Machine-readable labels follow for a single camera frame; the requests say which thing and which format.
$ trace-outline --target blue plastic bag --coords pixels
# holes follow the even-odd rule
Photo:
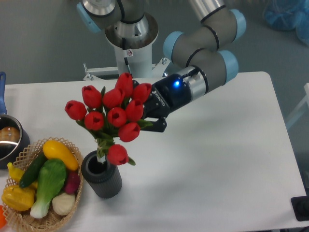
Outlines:
[[[275,30],[296,30],[309,45],[309,0],[269,0],[263,19]]]

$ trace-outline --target wicker basket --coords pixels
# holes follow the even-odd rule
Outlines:
[[[68,140],[65,140],[63,138],[49,138],[49,139],[43,139],[39,140],[36,143],[29,145],[27,148],[24,149],[23,152],[20,152],[19,157],[16,158],[16,161],[13,163],[14,167],[20,168],[22,170],[26,170],[27,167],[30,165],[31,161],[35,159],[38,154],[42,151],[42,146],[47,140],[57,140],[59,142],[62,142],[77,158],[79,163],[79,169],[78,169],[78,175],[81,179],[80,186],[77,190],[76,194],[76,200],[75,205],[72,208],[72,210],[69,212],[66,216],[60,216],[56,214],[53,210],[52,204],[49,208],[48,214],[41,218],[41,219],[35,219],[32,216],[30,216],[30,210],[27,211],[16,211],[10,207],[8,207],[6,204],[3,204],[3,210],[4,215],[7,220],[7,224],[12,227],[13,230],[17,232],[53,232],[59,230],[61,227],[63,227],[73,216],[77,205],[80,201],[82,187],[83,187],[83,176],[81,172],[81,165],[83,161],[83,157],[79,151],[79,149]],[[17,185],[17,183],[9,178],[7,179],[7,186],[11,185]]]

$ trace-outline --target cooking pot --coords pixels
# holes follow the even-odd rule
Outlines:
[[[6,169],[19,153],[30,144],[29,136],[20,122],[7,115],[4,103],[5,72],[0,72],[0,169]]]

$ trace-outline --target blue led light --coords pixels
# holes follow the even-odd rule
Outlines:
[[[180,82],[179,82],[179,81],[175,81],[175,82],[174,82],[174,87],[175,87],[175,88],[178,88],[179,85],[180,85]]]

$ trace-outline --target cucumber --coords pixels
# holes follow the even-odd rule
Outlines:
[[[37,158],[35,158],[31,162],[31,164],[29,165],[27,170],[25,170],[25,173],[22,175],[19,181],[20,188],[28,187],[33,181],[38,178],[40,169],[46,161],[47,158],[42,152],[37,156]]]

